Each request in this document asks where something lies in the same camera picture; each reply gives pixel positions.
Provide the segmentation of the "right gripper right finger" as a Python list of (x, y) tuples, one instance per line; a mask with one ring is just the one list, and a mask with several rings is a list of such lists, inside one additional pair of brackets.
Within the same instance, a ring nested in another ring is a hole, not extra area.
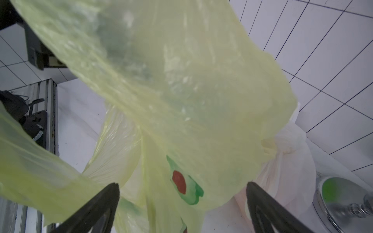
[(247, 184), (246, 197), (256, 233), (312, 233), (257, 183)]

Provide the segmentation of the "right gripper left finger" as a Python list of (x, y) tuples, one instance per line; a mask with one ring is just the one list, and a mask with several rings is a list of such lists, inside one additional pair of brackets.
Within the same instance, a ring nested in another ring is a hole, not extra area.
[(53, 233), (109, 233), (119, 203), (119, 185), (111, 183), (82, 206)]

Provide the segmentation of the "white printed plastic bag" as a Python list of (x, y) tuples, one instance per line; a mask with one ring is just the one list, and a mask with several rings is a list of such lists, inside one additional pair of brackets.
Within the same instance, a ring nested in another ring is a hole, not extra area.
[(298, 104), (275, 136), (275, 158), (264, 164), (253, 180), (296, 218), (311, 206), (316, 185), (315, 162), (306, 133), (295, 123), (300, 107)]

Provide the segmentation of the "green plastic bag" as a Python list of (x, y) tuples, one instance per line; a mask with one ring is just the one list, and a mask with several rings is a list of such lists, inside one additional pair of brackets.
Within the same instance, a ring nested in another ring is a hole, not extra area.
[(107, 114), (78, 172), (1, 107), (2, 197), (59, 223), (117, 183), (118, 233), (199, 233), (275, 157), (297, 99), (228, 1), (12, 4)]

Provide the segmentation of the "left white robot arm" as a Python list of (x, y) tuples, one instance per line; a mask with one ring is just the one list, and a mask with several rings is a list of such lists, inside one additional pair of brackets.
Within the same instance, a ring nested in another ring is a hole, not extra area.
[(1, 1), (1, 102), (38, 145), (58, 153), (57, 85), (65, 64), (39, 40), (10, 1)]

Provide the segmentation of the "chrome glass holder stand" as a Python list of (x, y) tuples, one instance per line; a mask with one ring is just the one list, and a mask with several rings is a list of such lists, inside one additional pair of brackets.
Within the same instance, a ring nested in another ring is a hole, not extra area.
[(342, 177), (316, 180), (313, 206), (331, 233), (371, 233), (373, 193)]

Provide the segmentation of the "aluminium mounting rail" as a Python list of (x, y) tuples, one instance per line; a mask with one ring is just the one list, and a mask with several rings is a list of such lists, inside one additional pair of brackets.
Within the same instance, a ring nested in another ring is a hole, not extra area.
[[(33, 145), (58, 155), (57, 84), (49, 79), (2, 91), (1, 98)], [(51, 233), (57, 227), (41, 211), (1, 198), (2, 233)]]

